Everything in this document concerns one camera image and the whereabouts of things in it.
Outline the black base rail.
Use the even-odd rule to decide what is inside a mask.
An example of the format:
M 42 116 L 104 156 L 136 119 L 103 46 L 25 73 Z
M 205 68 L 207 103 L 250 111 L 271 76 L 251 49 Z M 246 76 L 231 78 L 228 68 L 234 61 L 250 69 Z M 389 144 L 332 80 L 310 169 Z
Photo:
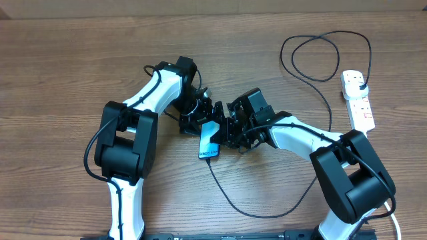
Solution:
M 142 239 L 147 240 L 310 240 L 312 230 L 287 230 L 283 233 L 247 233 L 247 234 L 207 234 L 207 235 L 172 235 L 145 234 Z

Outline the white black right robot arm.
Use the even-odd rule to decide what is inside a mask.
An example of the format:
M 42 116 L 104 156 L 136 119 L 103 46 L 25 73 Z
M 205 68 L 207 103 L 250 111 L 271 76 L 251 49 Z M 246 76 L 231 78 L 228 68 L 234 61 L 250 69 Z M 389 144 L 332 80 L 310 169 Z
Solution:
M 365 134 L 323 131 L 291 113 L 274 112 L 258 88 L 227 105 L 217 102 L 201 127 L 200 157 L 224 145 L 247 153 L 263 143 L 309 161 L 330 208 L 311 239 L 357 239 L 363 224 L 394 214 L 396 187 Z

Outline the white power strip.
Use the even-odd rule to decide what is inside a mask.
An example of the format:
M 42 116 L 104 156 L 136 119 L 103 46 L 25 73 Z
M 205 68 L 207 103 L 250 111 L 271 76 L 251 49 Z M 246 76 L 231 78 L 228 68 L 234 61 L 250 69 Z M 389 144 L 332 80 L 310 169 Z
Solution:
M 340 75 L 340 79 L 341 83 L 343 80 L 357 79 L 363 82 L 361 87 L 365 84 L 363 74 L 356 70 L 343 71 Z M 368 96 L 354 100 L 346 100 L 346 107 L 352 129 L 361 131 L 363 134 L 367 135 L 367 132 L 375 128 L 372 108 L 370 106 Z

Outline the Samsung Galaxy smartphone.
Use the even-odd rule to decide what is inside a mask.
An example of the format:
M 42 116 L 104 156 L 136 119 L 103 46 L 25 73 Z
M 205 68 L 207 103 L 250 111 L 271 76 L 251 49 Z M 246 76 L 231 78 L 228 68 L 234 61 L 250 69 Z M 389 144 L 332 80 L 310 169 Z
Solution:
M 213 137 L 220 130 L 220 125 L 214 121 L 209 121 L 201 126 L 201 135 L 199 142 L 200 159 L 218 157 L 220 154 L 220 145 L 211 142 Z

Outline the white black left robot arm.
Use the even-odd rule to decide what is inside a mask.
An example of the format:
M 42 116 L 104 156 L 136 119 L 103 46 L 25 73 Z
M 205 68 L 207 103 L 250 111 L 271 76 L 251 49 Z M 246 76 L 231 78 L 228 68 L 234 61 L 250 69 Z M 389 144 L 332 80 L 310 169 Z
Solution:
M 144 238 L 143 182 L 155 160 L 159 117 L 169 106 L 179 112 L 183 134 L 205 137 L 220 129 L 220 110 L 205 89 L 192 84 L 200 74 L 193 59 L 181 56 L 143 70 L 151 77 L 147 85 L 122 103 L 104 106 L 83 155 L 87 174 L 109 187 L 112 220 L 104 239 Z

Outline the white charger plug adapter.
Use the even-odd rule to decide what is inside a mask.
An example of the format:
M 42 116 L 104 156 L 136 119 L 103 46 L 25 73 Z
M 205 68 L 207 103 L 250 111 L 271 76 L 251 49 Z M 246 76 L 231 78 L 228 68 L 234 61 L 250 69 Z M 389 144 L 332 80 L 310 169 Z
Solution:
M 363 82 L 357 79 L 343 80 L 342 81 L 342 92 L 344 99 L 354 100 L 363 97 L 367 97 L 369 94 L 369 87 L 361 89 Z

